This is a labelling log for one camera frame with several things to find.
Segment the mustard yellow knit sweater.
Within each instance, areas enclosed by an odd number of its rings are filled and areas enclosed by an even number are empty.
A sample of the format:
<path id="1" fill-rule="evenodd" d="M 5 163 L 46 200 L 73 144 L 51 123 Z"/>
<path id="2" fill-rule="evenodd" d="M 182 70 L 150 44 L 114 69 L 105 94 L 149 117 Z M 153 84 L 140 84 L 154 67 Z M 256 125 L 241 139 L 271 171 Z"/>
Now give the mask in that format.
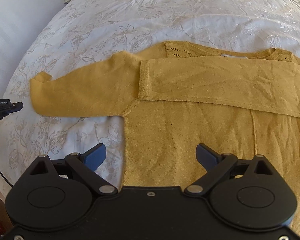
<path id="1" fill-rule="evenodd" d="M 300 235 L 300 59 L 290 51 L 167 41 L 55 80 L 41 72 L 30 97 L 44 116 L 123 117 L 126 186 L 186 187 L 204 173 L 200 143 L 242 159 L 265 155 L 298 199 Z"/>

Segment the white floral bedspread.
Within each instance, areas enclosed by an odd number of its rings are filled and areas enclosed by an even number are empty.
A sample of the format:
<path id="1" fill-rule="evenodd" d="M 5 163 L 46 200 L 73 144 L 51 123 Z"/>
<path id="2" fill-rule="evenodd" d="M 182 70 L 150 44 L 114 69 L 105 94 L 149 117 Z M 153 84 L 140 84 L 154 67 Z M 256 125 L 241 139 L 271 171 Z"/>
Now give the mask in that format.
<path id="1" fill-rule="evenodd" d="M 4 87 L 2 96 L 24 107 L 0 121 L 0 198 L 37 155 L 59 159 L 98 142 L 107 158 L 97 172 L 119 185 L 123 120 L 40 116 L 29 80 L 42 71 L 61 77 L 167 40 L 239 52 L 282 48 L 300 57 L 300 0 L 72 0 L 36 36 Z"/>

